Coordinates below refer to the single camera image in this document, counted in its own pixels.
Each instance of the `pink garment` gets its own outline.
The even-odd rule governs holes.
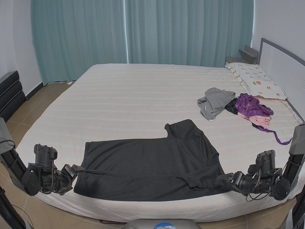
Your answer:
[[[243,114],[241,114],[239,112],[237,113],[237,115],[241,118],[245,118],[246,120],[251,121],[253,124],[263,127],[264,129],[269,128],[269,122],[270,122],[269,116],[260,116],[260,115],[244,116]]]

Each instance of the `pile of clothes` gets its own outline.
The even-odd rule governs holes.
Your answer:
[[[273,132],[275,139],[281,145],[287,145],[291,142],[281,142],[275,131],[269,130],[270,116],[273,115],[272,109],[260,104],[260,101],[248,94],[240,94],[235,98],[235,93],[218,88],[210,88],[205,92],[205,97],[197,100],[202,115],[213,122],[216,115],[224,109],[238,115],[241,118],[252,122],[252,126],[264,132]]]

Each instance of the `pillowcase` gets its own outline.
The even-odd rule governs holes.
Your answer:
[[[283,89],[271,80],[258,64],[229,63],[225,66],[252,96],[285,100]]]

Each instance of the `headboard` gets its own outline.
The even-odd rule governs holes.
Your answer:
[[[305,61],[275,43],[261,39],[259,64],[283,88],[292,109],[305,119]]]

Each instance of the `blue sticker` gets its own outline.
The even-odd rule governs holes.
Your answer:
[[[173,224],[163,222],[163,223],[156,225],[154,227],[154,229],[176,229],[176,227],[174,227]]]

